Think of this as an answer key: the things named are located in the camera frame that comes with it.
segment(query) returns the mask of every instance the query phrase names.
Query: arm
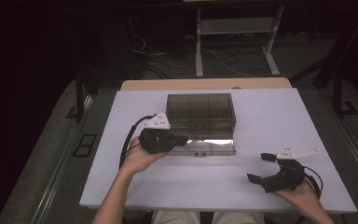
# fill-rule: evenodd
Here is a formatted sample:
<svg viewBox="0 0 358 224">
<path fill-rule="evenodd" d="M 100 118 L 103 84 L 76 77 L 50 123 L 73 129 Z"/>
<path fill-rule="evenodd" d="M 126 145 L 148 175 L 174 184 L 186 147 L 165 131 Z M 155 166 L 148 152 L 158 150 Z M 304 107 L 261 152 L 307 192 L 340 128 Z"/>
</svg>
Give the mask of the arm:
<svg viewBox="0 0 358 224">
<path fill-rule="evenodd" d="M 139 139 L 134 138 L 130 143 L 130 147 L 137 144 L 139 144 Z M 123 165 L 118 170 L 116 178 L 103 199 L 103 203 L 92 223 L 121 224 L 127 192 L 132 178 L 165 155 L 166 153 L 149 154 L 141 146 L 131 149 L 127 153 Z"/>
<path fill-rule="evenodd" d="M 276 191 L 274 194 L 284 198 L 298 213 L 309 218 L 314 224 L 334 223 L 324 210 L 308 180 L 304 180 L 295 190 L 284 189 Z"/>
</svg>

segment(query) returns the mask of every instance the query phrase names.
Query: white tabletop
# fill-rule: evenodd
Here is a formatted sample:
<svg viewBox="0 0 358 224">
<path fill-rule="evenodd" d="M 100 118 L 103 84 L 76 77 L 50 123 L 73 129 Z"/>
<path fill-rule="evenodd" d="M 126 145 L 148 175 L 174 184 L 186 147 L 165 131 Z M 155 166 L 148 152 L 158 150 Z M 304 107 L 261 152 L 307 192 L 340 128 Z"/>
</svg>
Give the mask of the white tabletop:
<svg viewBox="0 0 358 224">
<path fill-rule="evenodd" d="M 237 119 L 234 131 L 237 153 L 202 158 L 167 156 L 133 178 L 126 207 L 200 211 L 291 210 L 283 199 L 265 193 L 246 176 L 248 173 L 262 177 L 278 173 L 278 164 L 261 161 L 260 153 L 276 154 L 282 145 L 287 145 L 320 148 L 322 153 L 298 161 L 315 170 L 323 179 L 321 202 L 324 208 L 338 213 L 356 211 L 296 89 L 119 91 L 80 204 L 101 205 L 117 173 L 120 152 L 131 125 L 143 116 L 165 112 L 168 94 L 216 92 L 231 93 Z M 134 136 L 141 130 L 142 124 Z"/>
</svg>

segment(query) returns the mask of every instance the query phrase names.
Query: box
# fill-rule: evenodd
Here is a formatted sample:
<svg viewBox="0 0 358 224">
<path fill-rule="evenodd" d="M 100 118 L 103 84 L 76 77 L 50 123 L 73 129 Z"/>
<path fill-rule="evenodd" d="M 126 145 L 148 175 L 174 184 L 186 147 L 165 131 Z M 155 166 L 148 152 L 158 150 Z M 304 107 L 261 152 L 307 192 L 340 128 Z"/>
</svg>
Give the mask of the box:
<svg viewBox="0 0 358 224">
<path fill-rule="evenodd" d="M 187 144 L 175 147 L 171 155 L 235 154 L 231 94 L 169 94 L 166 114 L 172 133 L 189 137 Z"/>
</svg>

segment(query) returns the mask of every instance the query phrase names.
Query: person's left hand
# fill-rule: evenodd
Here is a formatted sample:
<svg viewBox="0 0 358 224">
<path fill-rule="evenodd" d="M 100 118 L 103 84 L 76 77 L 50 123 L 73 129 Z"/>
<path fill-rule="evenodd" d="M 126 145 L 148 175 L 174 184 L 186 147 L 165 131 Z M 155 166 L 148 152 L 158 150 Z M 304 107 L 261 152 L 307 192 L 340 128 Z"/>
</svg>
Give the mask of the person's left hand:
<svg viewBox="0 0 358 224">
<path fill-rule="evenodd" d="M 149 154 L 140 145 L 139 138 L 135 137 L 130 142 L 130 151 L 120 170 L 130 172 L 135 175 L 147 169 L 153 162 L 167 155 L 167 152 Z"/>
</svg>

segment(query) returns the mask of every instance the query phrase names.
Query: beige pants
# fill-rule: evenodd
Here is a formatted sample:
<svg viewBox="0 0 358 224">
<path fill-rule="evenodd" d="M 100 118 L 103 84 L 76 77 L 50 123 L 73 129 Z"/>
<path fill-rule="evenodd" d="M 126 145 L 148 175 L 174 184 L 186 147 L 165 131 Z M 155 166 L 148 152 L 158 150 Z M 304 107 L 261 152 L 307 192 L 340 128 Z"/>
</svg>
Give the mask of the beige pants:
<svg viewBox="0 0 358 224">
<path fill-rule="evenodd" d="M 155 211 L 153 224 L 200 224 L 200 213 L 190 211 Z M 212 224 L 264 224 L 262 213 L 215 212 Z"/>
</svg>

